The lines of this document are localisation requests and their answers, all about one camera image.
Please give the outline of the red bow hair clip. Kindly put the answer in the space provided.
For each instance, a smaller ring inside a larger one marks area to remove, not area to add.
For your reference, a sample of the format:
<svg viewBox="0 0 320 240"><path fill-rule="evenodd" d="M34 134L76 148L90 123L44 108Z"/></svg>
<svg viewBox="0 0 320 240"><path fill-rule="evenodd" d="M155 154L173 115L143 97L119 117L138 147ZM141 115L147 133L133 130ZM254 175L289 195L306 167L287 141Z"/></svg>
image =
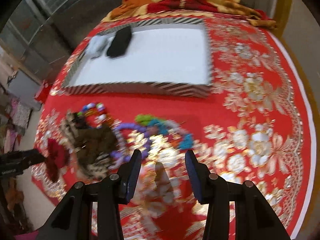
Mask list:
<svg viewBox="0 0 320 240"><path fill-rule="evenodd" d="M55 139L48 139L48 156L45 159L48 178L56 183L59 179L59 171L69 163L69 151Z"/></svg>

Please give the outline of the leopard brown scrunchie bow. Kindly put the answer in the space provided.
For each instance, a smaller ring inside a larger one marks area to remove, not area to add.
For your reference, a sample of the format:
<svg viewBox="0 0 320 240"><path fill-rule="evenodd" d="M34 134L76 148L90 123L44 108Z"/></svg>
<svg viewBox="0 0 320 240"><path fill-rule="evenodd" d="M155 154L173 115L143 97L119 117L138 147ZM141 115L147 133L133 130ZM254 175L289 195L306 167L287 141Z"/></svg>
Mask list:
<svg viewBox="0 0 320 240"><path fill-rule="evenodd" d="M91 127L84 116L67 111L61 120L60 131L75 152L79 177L102 180L110 173L114 165L111 153L117 150L118 144L110 126Z"/></svg>

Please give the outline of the red gift bag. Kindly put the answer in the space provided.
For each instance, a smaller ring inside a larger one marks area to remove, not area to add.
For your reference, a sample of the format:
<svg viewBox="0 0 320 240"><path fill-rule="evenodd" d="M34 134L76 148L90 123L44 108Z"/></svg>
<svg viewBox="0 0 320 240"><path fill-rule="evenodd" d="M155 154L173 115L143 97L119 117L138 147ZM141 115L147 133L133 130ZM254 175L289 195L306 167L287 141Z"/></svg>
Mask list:
<svg viewBox="0 0 320 240"><path fill-rule="evenodd" d="M44 104L48 98L51 88L52 84L50 84L47 80L44 80L40 85L39 90L35 94L34 100L41 104Z"/></svg>

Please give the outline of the grey cabinet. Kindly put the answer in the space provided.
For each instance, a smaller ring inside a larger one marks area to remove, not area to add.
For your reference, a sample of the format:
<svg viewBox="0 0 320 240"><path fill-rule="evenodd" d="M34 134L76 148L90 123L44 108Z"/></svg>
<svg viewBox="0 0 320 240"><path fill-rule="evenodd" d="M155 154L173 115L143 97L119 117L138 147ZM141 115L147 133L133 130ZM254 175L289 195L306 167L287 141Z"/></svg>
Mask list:
<svg viewBox="0 0 320 240"><path fill-rule="evenodd" d="M35 100L39 88L40 85L21 70L8 83L8 92L35 111L39 111L42 106L42 103Z"/></svg>

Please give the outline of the white rolled cloth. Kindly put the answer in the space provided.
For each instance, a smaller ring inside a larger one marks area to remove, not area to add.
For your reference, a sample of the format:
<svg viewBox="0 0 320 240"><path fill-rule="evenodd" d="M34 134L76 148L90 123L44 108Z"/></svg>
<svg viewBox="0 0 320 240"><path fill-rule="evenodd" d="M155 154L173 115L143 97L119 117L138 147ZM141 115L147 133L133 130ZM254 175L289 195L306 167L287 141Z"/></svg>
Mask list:
<svg viewBox="0 0 320 240"><path fill-rule="evenodd" d="M106 35L94 36L91 38L85 49L85 55L87 55L90 59L96 59L98 57L101 57L107 44L108 37Z"/></svg>

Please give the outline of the metal glass door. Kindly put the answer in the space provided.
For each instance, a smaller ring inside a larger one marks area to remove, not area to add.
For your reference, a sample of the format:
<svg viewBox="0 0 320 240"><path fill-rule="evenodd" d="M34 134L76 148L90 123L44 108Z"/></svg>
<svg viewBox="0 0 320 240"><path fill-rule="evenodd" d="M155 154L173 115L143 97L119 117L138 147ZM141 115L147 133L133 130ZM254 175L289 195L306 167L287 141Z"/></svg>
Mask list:
<svg viewBox="0 0 320 240"><path fill-rule="evenodd" d="M36 80L53 80L73 50L121 0L21 0L1 45Z"/></svg>

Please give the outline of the black folded cloth headband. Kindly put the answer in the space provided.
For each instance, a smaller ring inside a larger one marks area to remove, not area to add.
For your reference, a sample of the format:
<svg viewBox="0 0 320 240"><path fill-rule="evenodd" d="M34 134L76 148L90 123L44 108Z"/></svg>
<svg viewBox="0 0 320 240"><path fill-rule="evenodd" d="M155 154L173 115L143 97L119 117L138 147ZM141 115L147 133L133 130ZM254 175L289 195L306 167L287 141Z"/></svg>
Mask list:
<svg viewBox="0 0 320 240"><path fill-rule="evenodd" d="M118 30L106 52L106 55L111 58L123 56L127 51L131 38L132 28L130 26Z"/></svg>

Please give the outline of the striped white tray box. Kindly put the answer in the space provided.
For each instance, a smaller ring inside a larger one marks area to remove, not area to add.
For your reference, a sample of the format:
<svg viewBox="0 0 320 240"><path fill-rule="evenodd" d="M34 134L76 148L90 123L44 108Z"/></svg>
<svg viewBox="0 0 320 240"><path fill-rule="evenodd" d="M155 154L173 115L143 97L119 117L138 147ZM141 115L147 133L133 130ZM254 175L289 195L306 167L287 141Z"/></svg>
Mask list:
<svg viewBox="0 0 320 240"><path fill-rule="evenodd" d="M61 88L69 94L143 93L205 98L210 94L213 63L208 29L202 18L165 17L123 23L94 35L107 46L130 27L123 56L95 59L84 49L76 55Z"/></svg>

